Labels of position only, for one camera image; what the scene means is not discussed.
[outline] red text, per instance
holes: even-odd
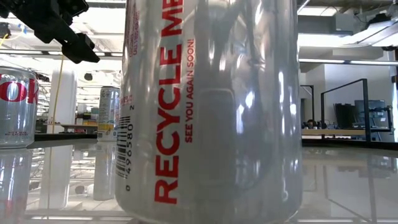
[[[39,88],[36,89],[36,80],[29,80],[28,90],[22,83],[18,82],[4,82],[0,84],[0,99],[8,102],[21,102],[27,98],[28,103],[37,104],[37,96],[39,94]]]
[[[195,69],[195,41],[187,42],[187,102],[185,103],[185,142],[193,142],[193,74]]]
[[[178,36],[173,36],[182,34],[180,24],[182,23],[183,0],[162,0],[162,2],[162,18],[166,25],[162,29],[161,37],[178,38]],[[171,74],[166,74],[168,78],[159,79],[157,114],[161,119],[157,125],[156,134],[156,147],[159,154],[155,157],[155,175],[158,177],[155,184],[155,202],[160,203],[177,204],[177,198],[172,197],[170,193],[178,187],[179,156],[176,153],[180,149],[180,133],[174,131],[166,134],[170,131],[164,132],[164,129],[180,123],[180,116],[173,114],[173,111],[181,101],[181,91],[174,86],[181,83],[181,59],[181,44],[160,47],[159,65],[174,67],[174,69],[166,69],[173,71]],[[174,96],[173,99],[166,100],[165,96],[170,94]]]

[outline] ceiling light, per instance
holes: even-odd
[[[32,217],[33,220],[92,220],[93,217],[57,217],[57,216],[36,216]]]
[[[36,50],[0,50],[0,54],[42,54]]]
[[[355,65],[382,65],[382,66],[398,66],[398,62],[370,61],[370,60],[352,60],[350,64]]]
[[[300,58],[298,61],[303,63],[335,63],[335,64],[345,63],[344,60],[317,59],[317,58]]]
[[[297,40],[300,47],[339,47],[345,43],[344,36],[333,34],[298,34]]]
[[[353,223],[352,219],[349,218],[329,218],[329,219],[299,219],[299,223]]]
[[[111,53],[113,57],[122,57],[123,53]]]
[[[340,7],[306,6],[299,13],[299,16],[334,16]]]
[[[62,55],[62,52],[49,52],[50,55]]]
[[[87,3],[126,3],[126,0],[86,0]]]

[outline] ceiling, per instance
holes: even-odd
[[[125,1],[124,0],[87,0],[90,5],[88,12],[75,17],[72,29],[75,32],[84,32],[88,34],[95,43],[96,52],[122,52],[123,35],[125,20]],[[298,5],[303,4],[305,0],[298,0]],[[367,11],[383,6],[390,5],[391,0],[311,0],[300,15],[311,16],[333,16],[336,11],[347,12],[349,10]],[[8,19],[0,18],[0,22],[10,23],[12,33],[11,39],[6,40],[1,49],[8,50],[45,50],[58,52],[60,44],[53,41],[50,44],[44,44],[34,36],[32,30],[27,28],[21,30],[22,22],[10,16]],[[331,48],[311,48],[302,47],[300,57],[322,58],[333,57]],[[46,57],[15,56],[0,54],[0,65],[22,66],[24,68],[33,68],[34,70],[51,77],[52,70],[60,66],[59,55],[48,55]],[[113,60],[102,59],[99,63],[82,62],[75,65],[70,61],[65,61],[65,68],[74,69],[78,75],[78,103],[89,103],[89,106],[98,105],[98,95],[100,87],[103,85],[120,85],[121,59]],[[85,73],[92,73],[94,80],[86,81],[83,77]],[[49,83],[44,83],[46,94],[43,98],[49,98]]]

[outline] glass table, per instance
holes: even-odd
[[[113,158],[94,139],[0,151],[0,223],[139,223],[114,199]],[[287,223],[398,223],[397,170],[398,152],[304,147],[303,202]]]

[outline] can label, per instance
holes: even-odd
[[[119,90],[101,90],[98,113],[98,138],[115,141],[117,139],[116,122],[119,117]]]
[[[33,73],[0,70],[0,148],[26,147],[34,141],[39,84]]]
[[[300,163],[299,122],[289,111],[298,86],[294,4],[126,4],[120,206],[153,223],[268,223],[289,216],[287,205],[295,210],[300,201],[300,187],[293,187],[300,186],[300,171],[292,168]]]
[[[21,102],[26,100],[32,104],[37,104],[37,95],[39,88],[36,88],[37,82],[33,78],[29,79],[29,87],[26,88],[22,83],[15,81],[4,82],[0,84],[0,99],[8,102]]]

